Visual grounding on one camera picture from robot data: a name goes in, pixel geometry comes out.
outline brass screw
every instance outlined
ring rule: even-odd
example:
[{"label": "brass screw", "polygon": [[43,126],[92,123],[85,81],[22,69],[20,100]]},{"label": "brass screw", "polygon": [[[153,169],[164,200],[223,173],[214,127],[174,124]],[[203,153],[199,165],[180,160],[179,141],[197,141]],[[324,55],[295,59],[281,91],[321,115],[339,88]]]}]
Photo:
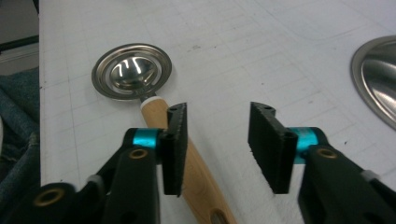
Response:
[{"label": "brass screw", "polygon": [[56,203],[64,196],[64,189],[47,189],[40,193],[34,200],[34,205],[37,207],[45,207]]},{"label": "brass screw", "polygon": [[333,151],[326,149],[326,148],[320,148],[318,149],[317,153],[327,159],[336,159],[337,154],[335,154]]},{"label": "brass screw", "polygon": [[129,158],[139,160],[145,158],[149,153],[145,149],[137,149],[129,154]]}]

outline teal band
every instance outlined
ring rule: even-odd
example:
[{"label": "teal band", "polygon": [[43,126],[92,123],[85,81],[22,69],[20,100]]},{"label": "teal band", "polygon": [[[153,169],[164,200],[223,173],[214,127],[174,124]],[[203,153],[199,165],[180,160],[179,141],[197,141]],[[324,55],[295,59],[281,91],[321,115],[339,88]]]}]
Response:
[{"label": "teal band", "polygon": [[311,128],[289,128],[292,132],[298,135],[295,164],[305,164],[305,159],[302,155],[309,149],[310,146],[318,144],[318,137]]},{"label": "teal band", "polygon": [[134,133],[133,145],[155,149],[159,129],[137,129]]}]

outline wooden spoon handle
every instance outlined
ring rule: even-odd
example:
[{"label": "wooden spoon handle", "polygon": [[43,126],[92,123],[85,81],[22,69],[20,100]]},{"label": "wooden spoon handle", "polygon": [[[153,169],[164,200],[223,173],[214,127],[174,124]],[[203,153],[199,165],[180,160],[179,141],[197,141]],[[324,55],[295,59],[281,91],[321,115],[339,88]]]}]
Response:
[{"label": "wooden spoon handle", "polygon": [[[141,110],[149,128],[167,128],[167,108],[165,100],[157,96],[143,102]],[[182,195],[199,223],[236,223],[218,184],[190,138]]]}]

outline blue jeans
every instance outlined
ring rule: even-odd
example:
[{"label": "blue jeans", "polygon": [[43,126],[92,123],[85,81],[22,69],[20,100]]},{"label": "blue jeans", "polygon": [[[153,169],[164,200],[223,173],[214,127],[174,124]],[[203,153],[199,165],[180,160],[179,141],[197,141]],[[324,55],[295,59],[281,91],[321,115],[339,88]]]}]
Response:
[{"label": "blue jeans", "polygon": [[40,187],[38,68],[0,76],[0,223],[31,189]]}]

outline metal spoon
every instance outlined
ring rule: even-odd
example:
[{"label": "metal spoon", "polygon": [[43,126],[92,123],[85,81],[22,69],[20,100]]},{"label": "metal spoon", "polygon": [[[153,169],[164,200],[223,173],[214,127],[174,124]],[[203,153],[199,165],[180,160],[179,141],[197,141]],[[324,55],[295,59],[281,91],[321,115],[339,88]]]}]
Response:
[{"label": "metal spoon", "polygon": [[[93,86],[115,100],[140,99],[149,128],[167,128],[168,104],[155,96],[172,71],[169,57],[151,45],[121,46],[106,53],[92,70]],[[218,184],[189,139],[183,197],[199,223],[236,223]]]}]

